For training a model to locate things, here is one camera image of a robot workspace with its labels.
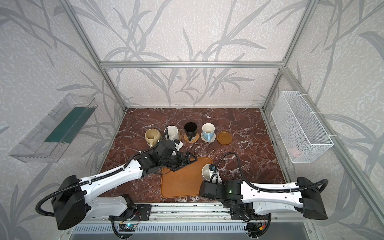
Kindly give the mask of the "white light-blue mug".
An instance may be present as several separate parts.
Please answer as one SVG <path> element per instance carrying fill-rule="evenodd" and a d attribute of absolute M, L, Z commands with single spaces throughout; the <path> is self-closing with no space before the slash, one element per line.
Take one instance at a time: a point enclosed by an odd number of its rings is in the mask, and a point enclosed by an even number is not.
<path fill-rule="evenodd" d="M 212 123 L 205 123 L 202 126 L 202 134 L 203 134 L 203 139 L 206 142 L 211 142 L 214 139 L 215 135 L 215 126 Z"/>

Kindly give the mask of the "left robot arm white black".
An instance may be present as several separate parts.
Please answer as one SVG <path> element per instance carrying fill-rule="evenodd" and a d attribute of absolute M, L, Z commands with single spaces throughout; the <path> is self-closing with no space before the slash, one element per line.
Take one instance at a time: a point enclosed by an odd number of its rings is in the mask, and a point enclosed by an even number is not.
<path fill-rule="evenodd" d="M 75 175 L 66 178 L 59 194 L 52 199 L 54 216 L 59 230 L 67 230 L 83 220 L 108 216 L 110 219 L 127 220 L 135 216 L 137 206 L 128 195 L 102 198 L 100 195 L 127 182 L 154 174 L 161 168 L 176 172 L 198 159 L 192 153 L 135 155 L 127 164 L 104 173 L 80 180 Z"/>

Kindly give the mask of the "black mug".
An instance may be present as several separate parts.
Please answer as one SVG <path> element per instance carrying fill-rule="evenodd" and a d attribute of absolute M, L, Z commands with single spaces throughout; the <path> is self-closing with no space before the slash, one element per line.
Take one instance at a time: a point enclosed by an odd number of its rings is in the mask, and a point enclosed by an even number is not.
<path fill-rule="evenodd" d="M 193 138 L 197 133 L 197 124 L 194 122 L 189 122 L 184 125 L 185 134 L 189 137 L 189 140 Z"/>

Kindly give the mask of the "white speckled mug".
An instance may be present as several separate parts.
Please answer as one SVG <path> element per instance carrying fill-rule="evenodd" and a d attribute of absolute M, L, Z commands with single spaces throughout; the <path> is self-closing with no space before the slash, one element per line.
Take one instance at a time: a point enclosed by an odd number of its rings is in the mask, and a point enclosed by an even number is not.
<path fill-rule="evenodd" d="M 167 140 L 174 141 L 180 139 L 179 129 L 176 126 L 167 126 L 164 133 Z"/>

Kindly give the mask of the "beige glazed ceramic mug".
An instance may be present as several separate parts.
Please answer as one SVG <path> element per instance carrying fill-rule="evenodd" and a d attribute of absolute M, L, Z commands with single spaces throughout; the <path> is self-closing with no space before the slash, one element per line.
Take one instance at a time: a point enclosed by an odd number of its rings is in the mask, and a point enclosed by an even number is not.
<path fill-rule="evenodd" d="M 149 129 L 145 133 L 145 140 L 150 148 L 158 143 L 162 135 L 157 129 Z"/>

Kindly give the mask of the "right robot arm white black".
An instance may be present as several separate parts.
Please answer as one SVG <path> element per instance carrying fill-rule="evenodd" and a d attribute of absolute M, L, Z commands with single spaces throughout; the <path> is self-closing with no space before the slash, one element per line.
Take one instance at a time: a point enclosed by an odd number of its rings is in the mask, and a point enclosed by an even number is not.
<path fill-rule="evenodd" d="M 321 197 L 328 185 L 324 179 L 317 183 L 299 177 L 289 184 L 248 184 L 231 180 L 222 184 L 202 182 L 199 195 L 219 201 L 229 209 L 232 220 L 245 222 L 270 219 L 274 213 L 298 212 L 311 220 L 326 220 L 328 215 Z"/>

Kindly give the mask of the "round wooden coaster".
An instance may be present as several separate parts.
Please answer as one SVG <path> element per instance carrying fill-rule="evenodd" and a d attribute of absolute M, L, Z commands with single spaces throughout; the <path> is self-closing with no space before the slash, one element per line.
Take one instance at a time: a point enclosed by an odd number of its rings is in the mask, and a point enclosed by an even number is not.
<path fill-rule="evenodd" d="M 217 135 L 217 141 L 221 145 L 229 145 L 233 141 L 233 136 L 231 133 L 223 131 Z"/>

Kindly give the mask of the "woven rattan round coaster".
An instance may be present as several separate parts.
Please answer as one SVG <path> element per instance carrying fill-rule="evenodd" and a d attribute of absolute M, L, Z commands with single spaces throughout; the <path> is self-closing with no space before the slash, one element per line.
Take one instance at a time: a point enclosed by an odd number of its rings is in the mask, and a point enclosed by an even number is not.
<path fill-rule="evenodd" d="M 186 141 L 187 143 L 191 143 L 191 144 L 196 143 L 199 140 L 199 138 L 200 138 L 199 133 L 196 133 L 196 135 L 193 138 L 191 138 L 191 140 L 189 140 L 189 137 L 187 136 L 187 134 L 184 134 L 184 141 Z"/>

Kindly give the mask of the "white purple mug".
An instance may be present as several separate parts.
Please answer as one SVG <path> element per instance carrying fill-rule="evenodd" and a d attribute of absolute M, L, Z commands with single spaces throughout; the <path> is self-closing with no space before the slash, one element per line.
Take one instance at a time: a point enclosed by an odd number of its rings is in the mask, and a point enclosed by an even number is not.
<path fill-rule="evenodd" d="M 204 180 L 205 180 L 205 181 L 208 181 L 208 182 L 210 182 L 210 181 L 209 181 L 209 169 L 208 169 L 208 166 L 209 166 L 209 165 L 210 165 L 210 164 L 206 164 L 206 165 L 203 167 L 203 169 L 202 169 L 202 176 L 203 176 Z M 219 170 L 218 170 L 218 167 L 217 167 L 217 179 L 216 179 L 216 180 L 213 180 L 213 181 L 210 182 L 210 183 L 212 183 L 212 184 L 222 184 L 222 183 L 223 183 L 221 177 L 219 176 Z"/>

